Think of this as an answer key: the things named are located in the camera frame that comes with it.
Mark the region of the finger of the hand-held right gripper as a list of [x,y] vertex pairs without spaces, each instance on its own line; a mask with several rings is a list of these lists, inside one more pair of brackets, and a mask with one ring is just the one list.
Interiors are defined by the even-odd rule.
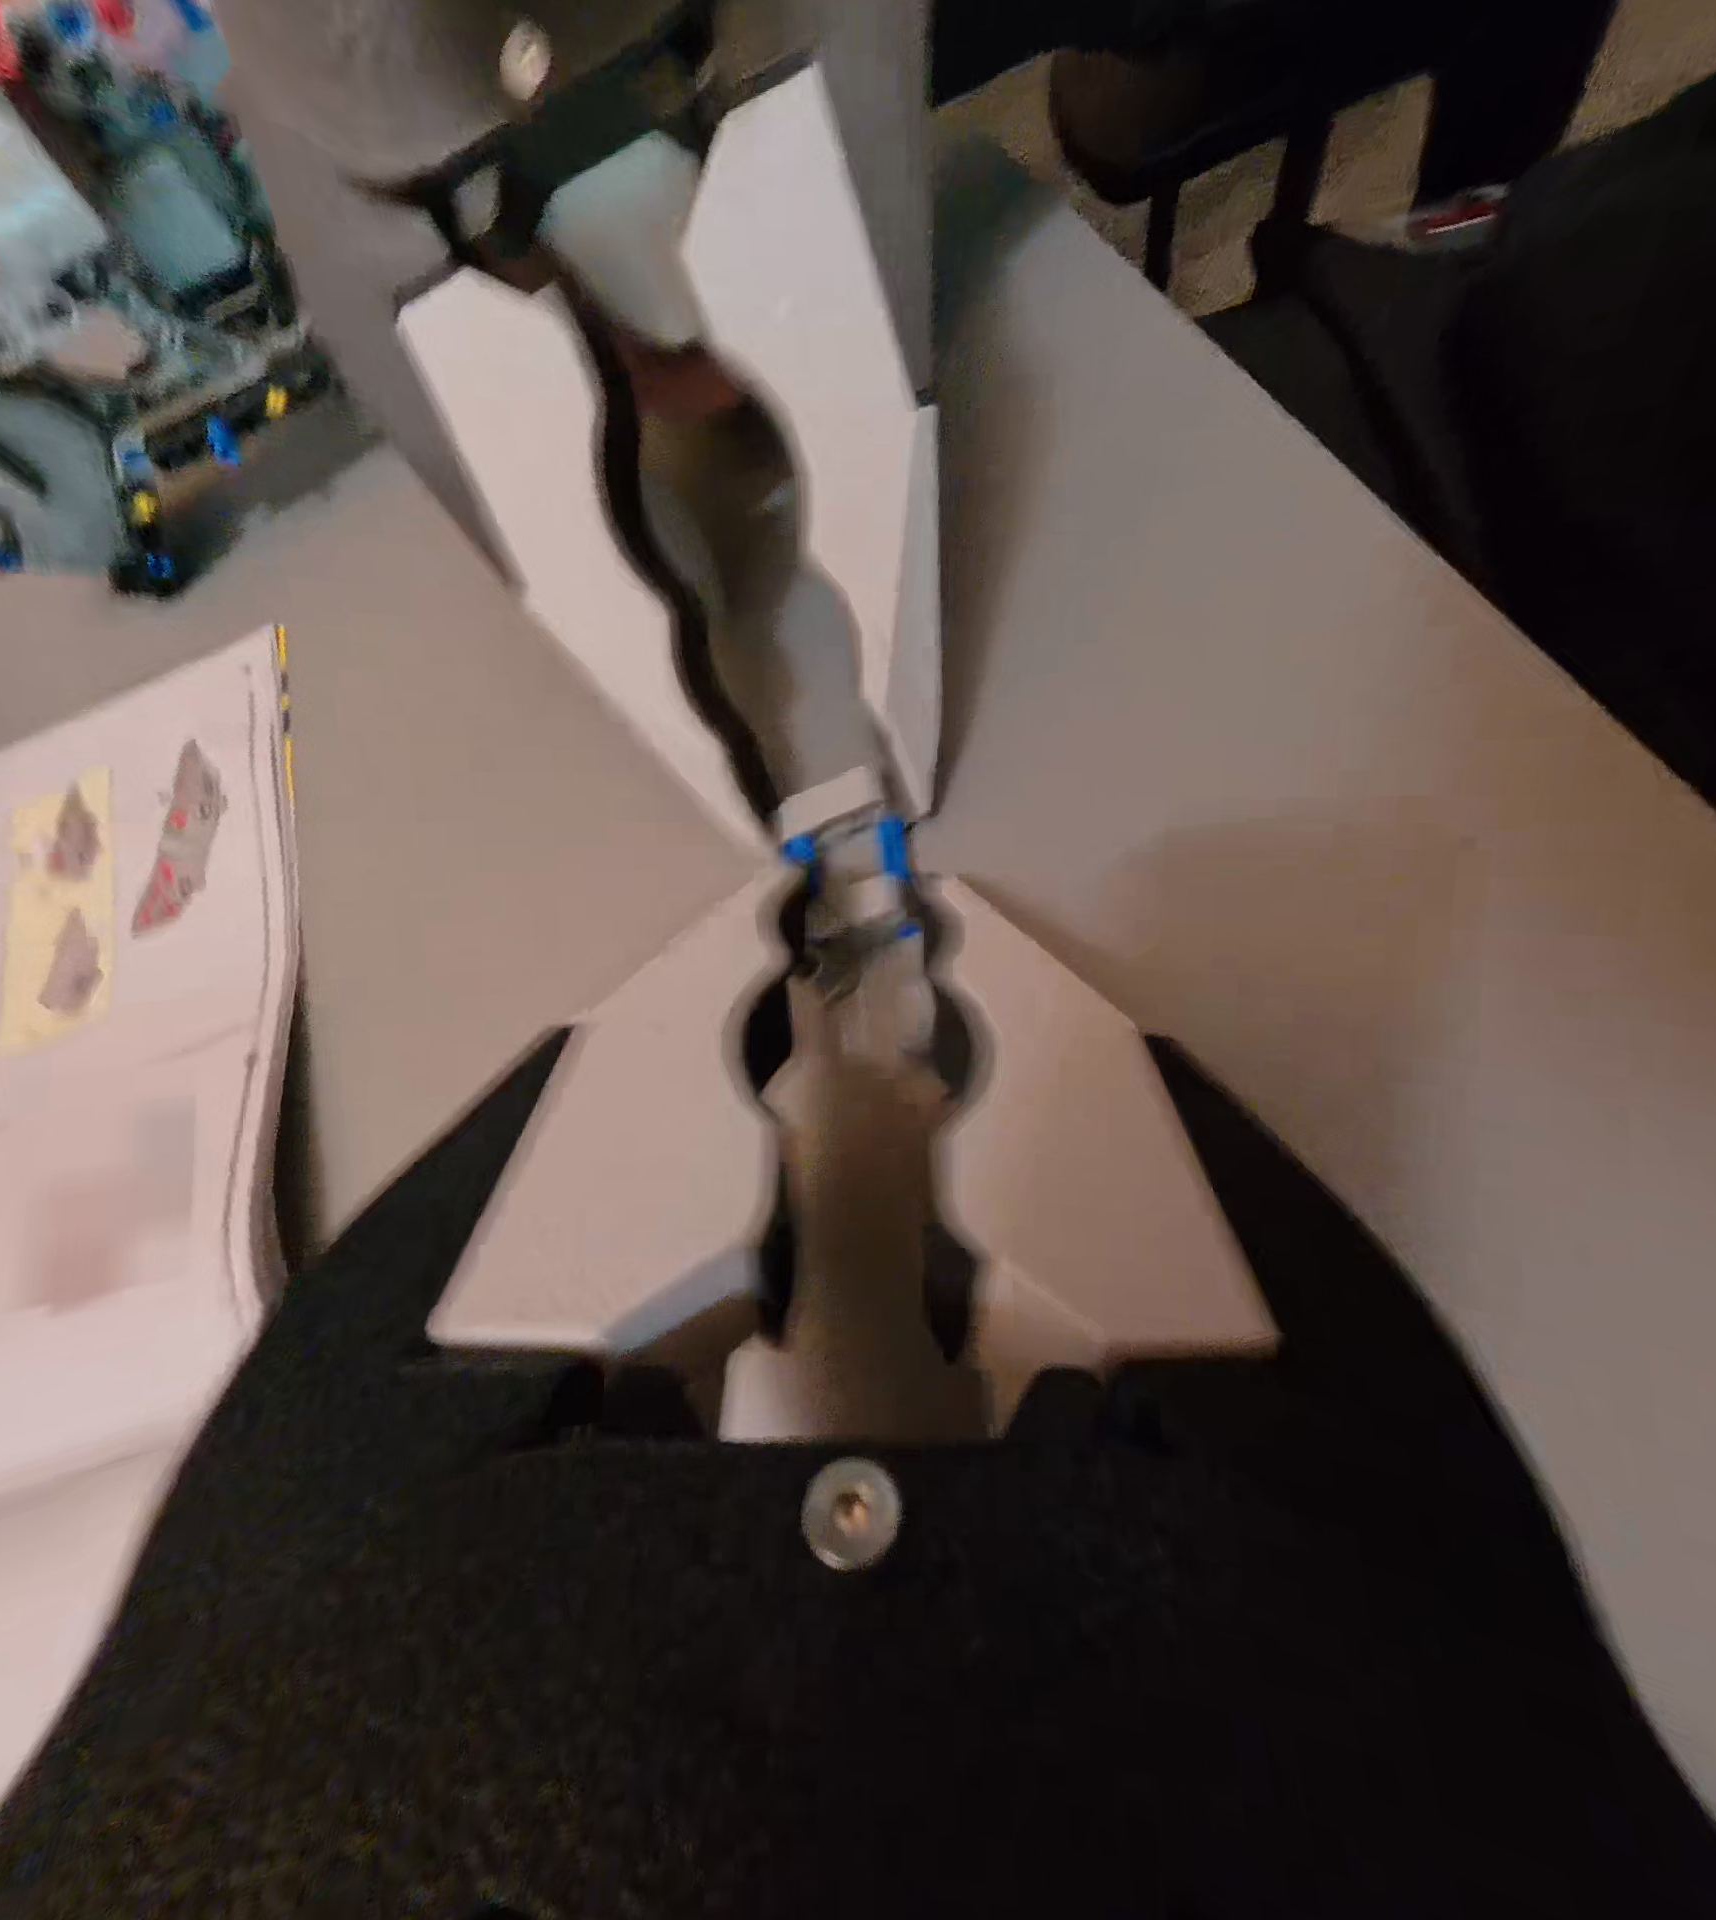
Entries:
[[916,396],[821,66],[732,107],[705,157],[642,133],[559,186],[538,237],[614,324],[705,348],[789,444],[800,562],[912,818],[942,733],[940,413]]
[[681,682],[676,622],[620,540],[602,477],[605,384],[557,288],[470,267],[407,302],[397,334],[507,557],[524,613],[739,845],[771,841]]

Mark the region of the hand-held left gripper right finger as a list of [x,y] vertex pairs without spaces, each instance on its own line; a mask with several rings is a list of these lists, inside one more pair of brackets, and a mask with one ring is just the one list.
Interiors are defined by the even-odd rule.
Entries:
[[969,1034],[932,1148],[973,1259],[966,1365],[994,1429],[1042,1374],[1268,1360],[1279,1327],[1138,1027],[947,876],[934,985]]

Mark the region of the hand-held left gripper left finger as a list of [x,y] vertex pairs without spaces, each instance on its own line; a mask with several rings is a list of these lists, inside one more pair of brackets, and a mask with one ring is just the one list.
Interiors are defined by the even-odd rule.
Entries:
[[562,1036],[428,1339],[676,1376],[732,1433],[731,1371],[785,1327],[798,873],[759,870]]

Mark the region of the grey brick piece blue pins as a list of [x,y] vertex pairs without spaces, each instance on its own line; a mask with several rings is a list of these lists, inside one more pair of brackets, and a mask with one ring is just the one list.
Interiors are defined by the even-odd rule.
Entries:
[[936,1064],[940,999],[911,828],[868,805],[790,827],[779,848],[805,883],[805,971],[839,1052],[881,1072]]

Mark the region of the small grey brick beam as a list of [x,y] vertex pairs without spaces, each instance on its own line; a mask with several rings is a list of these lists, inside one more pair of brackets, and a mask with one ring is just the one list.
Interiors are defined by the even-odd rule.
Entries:
[[872,767],[855,767],[787,796],[775,811],[775,842],[789,852],[825,837],[858,833],[867,822],[894,815],[894,796]]

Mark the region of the grey desk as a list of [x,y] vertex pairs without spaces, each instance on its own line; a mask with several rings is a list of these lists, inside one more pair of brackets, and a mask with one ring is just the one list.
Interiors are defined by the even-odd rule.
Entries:
[[[1075,213],[959,160],[922,842],[1426,1288],[1716,1812],[1716,815]],[[389,448],[172,606],[0,579],[0,749],[272,621],[335,1235],[751,857]]]

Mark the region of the grey toy brick model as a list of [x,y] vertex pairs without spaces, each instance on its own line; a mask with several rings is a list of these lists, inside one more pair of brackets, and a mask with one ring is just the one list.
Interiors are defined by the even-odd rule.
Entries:
[[167,602],[336,387],[213,5],[0,3],[0,572]]

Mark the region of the dark chair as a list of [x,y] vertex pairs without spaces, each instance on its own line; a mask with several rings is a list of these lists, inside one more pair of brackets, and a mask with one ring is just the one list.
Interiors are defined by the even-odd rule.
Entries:
[[1313,226],[1334,120],[1426,79],[1431,113],[1404,233],[1422,245],[1489,222],[1554,153],[1617,16],[1614,3],[1320,3],[1132,7],[1122,51],[1048,64],[1060,155],[1105,204],[1145,206],[1142,274],[1171,290],[1182,188],[1282,142],[1262,245],[1290,261]]

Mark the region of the building instruction booklet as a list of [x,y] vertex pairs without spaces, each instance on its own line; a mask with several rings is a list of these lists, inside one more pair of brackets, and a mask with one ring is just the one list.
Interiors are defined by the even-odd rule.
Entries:
[[288,648],[0,750],[0,1504],[181,1438],[286,1268]]

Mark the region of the person's dark clothing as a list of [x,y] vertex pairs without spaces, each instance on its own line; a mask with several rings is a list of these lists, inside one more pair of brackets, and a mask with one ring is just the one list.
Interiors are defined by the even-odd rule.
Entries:
[[1716,71],[1202,331],[1716,811]]

